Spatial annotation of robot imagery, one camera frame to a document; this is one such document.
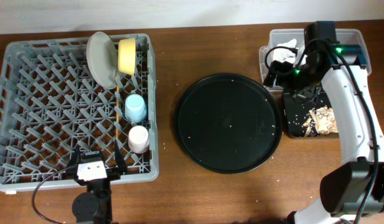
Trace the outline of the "wooden chopstick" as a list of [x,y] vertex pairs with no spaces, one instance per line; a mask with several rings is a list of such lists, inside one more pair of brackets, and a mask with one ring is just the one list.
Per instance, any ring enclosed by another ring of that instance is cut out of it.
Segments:
[[[116,72],[116,78],[119,78],[119,71]],[[119,86],[117,84],[116,86],[116,93],[119,93]],[[119,108],[119,99],[116,98],[116,107]],[[116,123],[119,123],[119,113],[116,111]],[[115,138],[118,139],[119,137],[119,128],[116,128],[115,131]]]

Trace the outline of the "pink cup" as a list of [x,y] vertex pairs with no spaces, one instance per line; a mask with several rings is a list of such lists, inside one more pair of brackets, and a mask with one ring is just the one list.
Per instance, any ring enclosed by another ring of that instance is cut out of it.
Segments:
[[149,132],[144,126],[133,126],[128,134],[128,146],[136,154],[145,153],[149,147]]

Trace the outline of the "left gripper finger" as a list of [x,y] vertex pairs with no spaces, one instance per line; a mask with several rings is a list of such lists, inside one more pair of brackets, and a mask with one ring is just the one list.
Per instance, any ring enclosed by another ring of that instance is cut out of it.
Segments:
[[122,156],[118,142],[115,140],[115,162],[116,162],[116,171],[119,173],[127,173],[128,166],[125,163],[124,157]]
[[76,145],[70,154],[69,167],[76,167],[80,163],[80,146]]

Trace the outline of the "blue cup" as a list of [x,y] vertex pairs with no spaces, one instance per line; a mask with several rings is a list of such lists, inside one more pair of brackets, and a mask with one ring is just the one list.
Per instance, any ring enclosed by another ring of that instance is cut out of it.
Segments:
[[125,117],[128,121],[140,123],[148,115],[144,98],[138,94],[131,94],[125,100]]

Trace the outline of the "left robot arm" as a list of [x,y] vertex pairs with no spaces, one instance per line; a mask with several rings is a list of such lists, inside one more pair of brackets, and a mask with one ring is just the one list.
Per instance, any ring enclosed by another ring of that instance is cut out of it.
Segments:
[[111,223],[111,182],[119,180],[127,173],[123,156],[115,143],[116,167],[106,168],[101,151],[82,154],[77,146],[70,154],[66,174],[74,181],[85,186],[87,191],[76,197],[72,204],[72,213],[77,223]]

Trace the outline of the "grey plate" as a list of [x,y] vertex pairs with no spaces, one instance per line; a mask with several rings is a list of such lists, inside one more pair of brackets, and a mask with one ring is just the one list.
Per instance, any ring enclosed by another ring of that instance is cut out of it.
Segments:
[[94,33],[87,42],[87,64],[93,79],[106,89],[116,88],[118,54],[113,41],[104,32]]

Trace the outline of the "yellow bowl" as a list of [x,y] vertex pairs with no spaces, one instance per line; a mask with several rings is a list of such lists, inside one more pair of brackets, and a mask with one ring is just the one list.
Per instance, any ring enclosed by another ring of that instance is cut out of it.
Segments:
[[134,76],[136,67],[136,39],[123,39],[118,44],[118,70]]

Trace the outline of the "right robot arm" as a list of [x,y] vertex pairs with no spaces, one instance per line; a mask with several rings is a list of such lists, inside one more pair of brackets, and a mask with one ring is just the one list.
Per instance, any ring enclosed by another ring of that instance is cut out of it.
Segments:
[[358,223],[384,212],[384,136],[368,90],[370,59],[362,33],[317,21],[274,29],[260,48],[265,88],[282,94],[292,137],[336,133],[342,164],[320,196],[288,223]]

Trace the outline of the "food scraps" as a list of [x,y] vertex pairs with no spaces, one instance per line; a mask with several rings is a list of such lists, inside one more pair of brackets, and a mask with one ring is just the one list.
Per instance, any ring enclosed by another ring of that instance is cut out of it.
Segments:
[[309,110],[308,117],[302,127],[306,129],[304,137],[339,133],[333,108],[327,106]]

